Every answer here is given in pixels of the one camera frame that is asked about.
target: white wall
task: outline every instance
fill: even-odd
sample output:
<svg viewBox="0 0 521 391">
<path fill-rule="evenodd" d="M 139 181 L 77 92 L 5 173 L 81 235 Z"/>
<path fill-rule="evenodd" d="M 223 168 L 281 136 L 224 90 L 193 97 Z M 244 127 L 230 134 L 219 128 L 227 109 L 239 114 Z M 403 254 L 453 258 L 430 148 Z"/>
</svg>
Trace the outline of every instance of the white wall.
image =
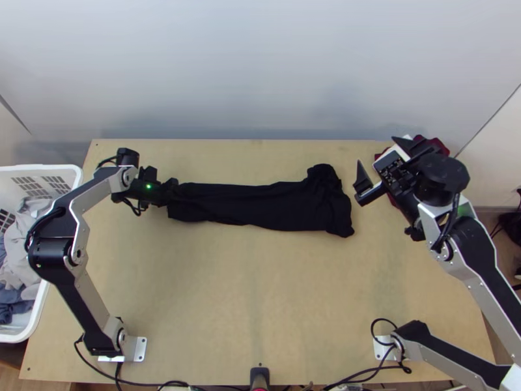
<svg viewBox="0 0 521 391">
<path fill-rule="evenodd" d="M 475 206 L 519 205 L 520 150 L 521 86 L 458 155 L 470 174 L 465 195 Z"/>
<path fill-rule="evenodd" d="M 0 166 L 15 164 L 56 164 L 67 156 L 55 151 L 48 142 L 29 134 L 11 113 L 0 104 Z"/>
<path fill-rule="evenodd" d="M 521 1 L 0 0 L 0 94 L 81 163 L 98 137 L 441 137 L 521 81 Z"/>
</svg>

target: wooden tabletop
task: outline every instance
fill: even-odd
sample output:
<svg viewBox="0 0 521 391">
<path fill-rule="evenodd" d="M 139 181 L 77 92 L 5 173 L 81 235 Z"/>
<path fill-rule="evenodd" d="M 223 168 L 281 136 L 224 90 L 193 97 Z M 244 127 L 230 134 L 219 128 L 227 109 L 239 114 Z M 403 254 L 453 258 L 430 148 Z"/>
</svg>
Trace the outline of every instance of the wooden tabletop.
<svg viewBox="0 0 521 391">
<path fill-rule="evenodd" d="M 369 167 L 374 153 L 388 145 L 94 140 L 86 179 L 118 147 L 137 150 L 142 165 L 158 168 L 161 181 L 301 181 L 308 167 L 329 163 L 353 203 L 356 234 L 347 239 L 325 232 L 187 224 L 156 207 L 138 218 L 109 199 L 95 206 L 86 215 L 87 270 L 109 311 L 123 318 L 130 334 L 148 338 L 145 361 L 126 363 L 122 378 L 247 384 L 249 369 L 262 363 L 272 384 L 332 383 L 378 364 L 369 333 L 377 317 L 398 325 L 422 320 L 439 338 L 493 360 L 481 312 L 465 287 L 430 258 L 425 243 L 404 235 L 406 220 L 386 197 L 363 208 L 352 197 L 356 160 Z M 80 334 L 52 287 L 21 377 L 110 383 L 76 356 L 72 344 Z M 387 370 L 373 381 L 449 378 L 426 363 L 410 366 L 411 375 Z M 115 370 L 114 364 L 99 367 L 110 374 Z"/>
</svg>

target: black cloth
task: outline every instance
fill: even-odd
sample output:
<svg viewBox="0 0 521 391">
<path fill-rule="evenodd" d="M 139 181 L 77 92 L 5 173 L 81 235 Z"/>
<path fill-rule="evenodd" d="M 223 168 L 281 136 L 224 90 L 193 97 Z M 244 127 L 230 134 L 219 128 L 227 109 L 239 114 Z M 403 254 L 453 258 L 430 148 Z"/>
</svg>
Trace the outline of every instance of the black cloth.
<svg viewBox="0 0 521 391">
<path fill-rule="evenodd" d="M 351 201 L 329 164 L 307 170 L 302 182 L 266 186 L 184 183 L 174 188 L 168 217 L 183 222 L 252 224 L 278 231 L 354 234 Z"/>
</svg>

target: laundry basket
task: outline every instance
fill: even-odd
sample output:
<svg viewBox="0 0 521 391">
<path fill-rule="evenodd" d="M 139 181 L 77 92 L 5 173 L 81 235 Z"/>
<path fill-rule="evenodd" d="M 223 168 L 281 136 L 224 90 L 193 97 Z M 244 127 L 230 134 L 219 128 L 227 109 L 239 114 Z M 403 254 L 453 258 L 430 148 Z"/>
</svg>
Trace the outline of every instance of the laundry basket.
<svg viewBox="0 0 521 391">
<path fill-rule="evenodd" d="M 78 187 L 82 178 L 82 170 L 72 164 L 0 167 L 0 233 L 14 222 L 14 211 L 22 198 L 55 199 Z M 17 343 L 31 336 L 40 320 L 48 289 L 49 283 L 42 280 L 33 309 L 14 314 L 9 325 L 0 325 L 0 342 Z"/>
</svg>

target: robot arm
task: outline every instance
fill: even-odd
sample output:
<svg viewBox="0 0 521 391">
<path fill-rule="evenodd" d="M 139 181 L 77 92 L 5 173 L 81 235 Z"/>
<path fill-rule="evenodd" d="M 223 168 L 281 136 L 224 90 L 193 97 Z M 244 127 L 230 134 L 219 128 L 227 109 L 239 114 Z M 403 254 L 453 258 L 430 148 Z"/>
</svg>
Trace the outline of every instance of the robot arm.
<svg viewBox="0 0 521 391">
<path fill-rule="evenodd" d="M 512 366 L 496 366 L 444 342 L 425 323 L 412 321 L 391 333 L 401 353 L 424 360 L 472 390 L 521 390 L 521 302 L 496 261 L 496 248 L 470 202 L 460 195 L 470 178 L 458 160 L 425 138 L 393 138 L 395 145 L 373 164 L 373 186 L 358 163 L 354 183 L 360 205 L 389 194 L 431 257 L 462 281 L 510 352 Z"/>
<path fill-rule="evenodd" d="M 115 159 L 115 166 L 99 167 L 93 179 L 54 201 L 29 230 L 26 250 L 33 270 L 56 286 L 85 331 L 83 341 L 90 354 L 100 361 L 140 362 L 147 339 L 127 335 L 121 318 L 110 315 L 87 273 L 90 230 L 83 213 L 110 195 L 114 202 L 138 199 L 139 210 L 149 203 L 160 206 L 172 182 L 158 182 L 153 167 L 138 171 L 135 151 L 120 148 Z"/>
</svg>

